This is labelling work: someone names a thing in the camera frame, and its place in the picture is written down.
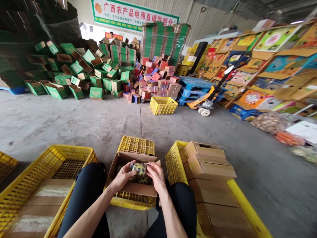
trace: pallet jack handle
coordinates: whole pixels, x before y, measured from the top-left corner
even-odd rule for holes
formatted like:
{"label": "pallet jack handle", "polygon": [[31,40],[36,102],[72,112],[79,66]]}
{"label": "pallet jack handle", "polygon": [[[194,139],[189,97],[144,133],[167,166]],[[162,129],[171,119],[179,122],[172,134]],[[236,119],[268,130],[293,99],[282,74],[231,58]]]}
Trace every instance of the pallet jack handle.
{"label": "pallet jack handle", "polygon": [[216,93],[218,93],[218,90],[221,88],[221,85],[224,83],[224,81],[227,79],[229,74],[242,66],[245,66],[251,59],[252,52],[251,51],[241,51],[237,53],[231,53],[229,55],[229,59],[227,60],[226,66],[227,70],[225,71],[225,75],[219,82],[219,84],[216,86],[215,90],[212,92],[212,94],[209,96],[208,100],[213,101],[214,96]]}

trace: pallet jack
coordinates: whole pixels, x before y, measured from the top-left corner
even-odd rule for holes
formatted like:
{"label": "pallet jack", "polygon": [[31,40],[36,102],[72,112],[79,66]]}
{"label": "pallet jack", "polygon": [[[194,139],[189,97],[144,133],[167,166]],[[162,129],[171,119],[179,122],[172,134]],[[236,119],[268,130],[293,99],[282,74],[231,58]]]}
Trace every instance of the pallet jack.
{"label": "pallet jack", "polygon": [[225,75],[223,76],[219,84],[216,87],[211,86],[209,93],[197,99],[196,101],[187,103],[187,105],[191,109],[198,108],[198,112],[202,116],[208,116],[210,114],[210,109],[213,109],[212,105],[214,104],[214,100],[216,99],[216,96],[218,95],[218,93],[221,92],[221,85],[225,82],[228,75],[233,70],[236,70],[246,65],[250,61],[251,57],[252,57],[252,52],[250,51],[241,51],[241,52],[231,53],[228,57],[229,60],[227,60],[227,63],[226,63],[227,70],[225,71]]}

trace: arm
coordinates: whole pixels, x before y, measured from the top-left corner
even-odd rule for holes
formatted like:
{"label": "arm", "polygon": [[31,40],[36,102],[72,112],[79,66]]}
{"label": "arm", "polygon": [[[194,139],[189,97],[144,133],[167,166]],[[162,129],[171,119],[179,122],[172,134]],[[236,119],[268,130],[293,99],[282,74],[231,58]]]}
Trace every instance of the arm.
{"label": "arm", "polygon": [[104,190],[98,199],[81,215],[81,217],[68,230],[64,238],[92,237],[100,219],[105,213],[113,195],[120,191],[127,183],[128,179],[136,175],[136,171],[130,171],[131,162],[123,166],[112,183]]}
{"label": "arm", "polygon": [[168,190],[166,188],[163,169],[156,163],[149,162],[147,163],[146,174],[153,179],[155,190],[159,195],[164,215],[167,237],[188,237],[181,221],[179,220],[172,199],[169,196]]}

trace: person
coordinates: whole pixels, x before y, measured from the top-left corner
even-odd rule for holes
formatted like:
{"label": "person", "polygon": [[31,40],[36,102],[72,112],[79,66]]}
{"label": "person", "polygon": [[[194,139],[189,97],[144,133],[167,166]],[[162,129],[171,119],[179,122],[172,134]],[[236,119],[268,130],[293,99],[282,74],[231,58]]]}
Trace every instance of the person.
{"label": "person", "polygon": [[[136,171],[130,171],[132,162],[136,160],[123,166],[105,190],[107,176],[103,163],[91,163],[81,169],[58,238],[110,237],[105,211],[114,194],[136,175]],[[197,209],[190,187],[175,183],[167,188],[163,169],[154,162],[147,163],[146,174],[153,180],[161,206],[157,202],[158,217],[144,238],[196,237]]]}
{"label": "person", "polygon": [[111,39],[109,40],[110,41],[110,43],[114,40],[114,37],[113,37],[113,32],[112,31],[110,31],[110,36],[111,36]]}

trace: yellow plastic crate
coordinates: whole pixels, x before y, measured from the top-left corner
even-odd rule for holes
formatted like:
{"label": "yellow plastic crate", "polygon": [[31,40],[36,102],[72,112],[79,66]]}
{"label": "yellow plastic crate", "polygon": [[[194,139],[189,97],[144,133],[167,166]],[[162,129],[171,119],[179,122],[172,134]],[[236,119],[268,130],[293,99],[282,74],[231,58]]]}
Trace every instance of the yellow plastic crate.
{"label": "yellow plastic crate", "polygon": [[0,151],[0,182],[19,164],[19,161]]}
{"label": "yellow plastic crate", "polygon": [[[188,184],[182,159],[179,153],[179,150],[185,147],[188,142],[184,141],[175,141],[172,148],[166,154],[166,168],[167,168],[167,175],[168,181],[170,184],[176,182],[184,182]],[[259,238],[273,238],[271,233],[268,231],[264,223],[261,221],[251,204],[249,203],[248,199],[244,196],[243,192],[239,188],[238,184],[235,182],[234,179],[227,181],[229,188],[232,190],[233,194],[235,195],[241,209],[244,211],[245,215],[249,219],[250,223],[253,225],[256,233],[258,234]],[[207,238],[201,230],[198,218],[197,218],[197,238]]]}
{"label": "yellow plastic crate", "polygon": [[[154,141],[137,137],[123,136],[117,152],[129,152],[136,154],[155,155]],[[130,208],[135,210],[148,210],[155,207],[156,198],[134,193],[118,192],[111,199],[110,204],[118,207]]]}
{"label": "yellow plastic crate", "polygon": [[170,115],[175,112],[178,103],[170,97],[152,97],[150,109],[154,115]]}
{"label": "yellow plastic crate", "polygon": [[[0,194],[0,237],[15,221],[23,206],[46,179],[75,179],[85,165],[97,162],[93,148],[52,145]],[[74,188],[69,190],[45,237],[55,237]]]}

